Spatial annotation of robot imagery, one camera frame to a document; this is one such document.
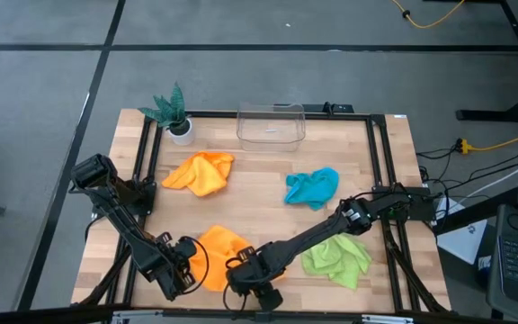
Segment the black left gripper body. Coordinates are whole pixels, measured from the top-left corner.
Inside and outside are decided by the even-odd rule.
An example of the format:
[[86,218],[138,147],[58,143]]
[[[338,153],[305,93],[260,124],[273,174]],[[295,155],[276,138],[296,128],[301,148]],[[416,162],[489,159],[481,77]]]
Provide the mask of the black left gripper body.
[[195,255],[196,247],[186,236],[172,244],[168,232],[157,237],[147,232],[145,235],[154,249],[144,276],[150,283],[157,283],[167,300],[174,301],[178,296],[186,294],[195,283],[189,259]]

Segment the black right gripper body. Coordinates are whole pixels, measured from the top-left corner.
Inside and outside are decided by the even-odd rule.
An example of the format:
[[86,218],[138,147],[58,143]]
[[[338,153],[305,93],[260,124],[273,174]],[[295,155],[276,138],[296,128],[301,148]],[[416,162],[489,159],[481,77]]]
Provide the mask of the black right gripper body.
[[281,276],[284,265],[267,247],[246,247],[225,263],[228,287],[239,296],[252,293],[262,311],[274,311],[283,302],[272,280]]

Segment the orange microfiber towel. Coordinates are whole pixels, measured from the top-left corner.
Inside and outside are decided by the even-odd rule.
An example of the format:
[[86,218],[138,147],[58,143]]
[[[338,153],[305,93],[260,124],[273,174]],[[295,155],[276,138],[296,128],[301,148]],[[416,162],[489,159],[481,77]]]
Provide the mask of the orange microfiber towel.
[[190,258],[192,275],[208,291],[219,293],[228,284],[226,262],[251,243],[230,229],[214,225],[198,241],[207,253],[196,245],[197,252]]
[[223,152],[200,151],[184,160],[161,183],[165,188],[188,188],[198,197],[224,188],[235,157]]

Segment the lime green microfiber towel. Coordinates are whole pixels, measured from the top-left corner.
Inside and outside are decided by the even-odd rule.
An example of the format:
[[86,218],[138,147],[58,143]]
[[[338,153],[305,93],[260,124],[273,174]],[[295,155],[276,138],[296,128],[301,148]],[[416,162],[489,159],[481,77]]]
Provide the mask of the lime green microfiber towel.
[[300,255],[307,275],[324,275],[331,282],[356,290],[360,275],[366,275],[372,262],[366,247],[353,235],[337,234]]

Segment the teal microfiber towel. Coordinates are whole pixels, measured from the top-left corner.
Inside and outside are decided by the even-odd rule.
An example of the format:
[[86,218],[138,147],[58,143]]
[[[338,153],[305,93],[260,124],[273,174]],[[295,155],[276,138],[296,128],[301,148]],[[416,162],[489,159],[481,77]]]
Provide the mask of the teal microfiber towel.
[[334,197],[339,175],[333,168],[324,167],[310,174],[287,175],[285,183],[288,187],[285,203],[306,204],[311,210],[317,211]]

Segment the clear plastic bin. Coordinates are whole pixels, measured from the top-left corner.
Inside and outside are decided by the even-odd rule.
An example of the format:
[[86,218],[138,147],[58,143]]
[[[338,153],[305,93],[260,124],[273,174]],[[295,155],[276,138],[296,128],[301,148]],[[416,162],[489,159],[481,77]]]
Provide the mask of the clear plastic bin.
[[237,137],[243,150],[295,151],[306,137],[304,107],[297,103],[241,103]]

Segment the artificial plant in white pot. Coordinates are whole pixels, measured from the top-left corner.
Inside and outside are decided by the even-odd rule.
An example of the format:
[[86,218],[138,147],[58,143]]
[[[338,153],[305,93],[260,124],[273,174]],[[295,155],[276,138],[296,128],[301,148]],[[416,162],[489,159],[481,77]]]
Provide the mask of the artificial plant in white pot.
[[190,116],[185,111],[183,91],[177,82],[170,98],[154,95],[155,108],[138,108],[142,114],[155,121],[158,127],[168,131],[174,144],[188,146],[195,140],[195,130]]

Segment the white cardboard box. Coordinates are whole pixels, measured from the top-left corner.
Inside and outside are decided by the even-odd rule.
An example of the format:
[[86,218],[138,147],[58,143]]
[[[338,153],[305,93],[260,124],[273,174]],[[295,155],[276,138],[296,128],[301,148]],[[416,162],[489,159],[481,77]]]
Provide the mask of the white cardboard box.
[[[443,221],[449,221],[451,215],[464,209],[464,206],[456,203],[451,198],[443,197],[436,208],[436,224],[442,225]],[[437,234],[436,241],[439,248],[444,249],[462,261],[474,265],[480,244],[483,240],[487,220],[479,220],[444,234]]]

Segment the silver metal bracket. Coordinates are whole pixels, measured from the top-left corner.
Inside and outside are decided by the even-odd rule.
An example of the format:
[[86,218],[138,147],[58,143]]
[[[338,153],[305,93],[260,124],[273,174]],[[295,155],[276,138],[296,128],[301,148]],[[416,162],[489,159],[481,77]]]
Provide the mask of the silver metal bracket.
[[370,315],[363,314],[361,318],[362,324],[415,324],[412,318],[387,316],[387,315]]
[[109,324],[161,324],[162,310],[122,310],[115,311]]

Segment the black metal rig frame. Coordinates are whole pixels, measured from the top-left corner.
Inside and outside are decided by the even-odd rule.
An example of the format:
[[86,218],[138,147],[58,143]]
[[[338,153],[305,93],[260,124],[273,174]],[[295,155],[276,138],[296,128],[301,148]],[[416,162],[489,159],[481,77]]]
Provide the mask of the black metal rig frame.
[[[269,241],[290,239],[327,218],[338,200],[369,191],[380,175],[379,185],[388,185],[383,156],[381,125],[386,126],[396,181],[405,187],[421,186],[418,163],[408,119],[405,115],[384,115],[373,124],[380,172],[373,173],[366,121],[306,120],[306,137],[294,151],[248,151],[237,137],[237,113],[191,112],[196,139],[189,146],[175,145],[163,135],[156,162],[157,184],[154,210],[147,216],[145,229],[153,235],[168,231],[174,239],[198,238],[219,225],[243,237],[255,248]],[[110,157],[120,176],[128,179],[135,164],[143,115],[122,110],[113,136]],[[197,197],[187,189],[163,188],[160,182],[185,159],[198,151],[228,152],[235,162],[228,185],[217,193]],[[332,167],[340,175],[335,198],[320,211],[283,202],[287,174],[310,173]],[[437,301],[450,309],[447,287],[433,233],[422,222],[407,221],[406,234],[415,271]],[[107,220],[89,230],[85,252],[73,291],[72,301],[82,300],[112,265],[118,243],[117,231]],[[277,311],[392,312],[394,302],[389,266],[380,223],[356,238],[372,257],[367,274],[362,274],[356,291],[330,282],[323,276],[304,273],[300,258],[287,267],[273,283],[283,303]],[[133,306],[224,311],[222,292],[201,287],[196,292],[168,301],[156,283],[136,275],[131,287]]]

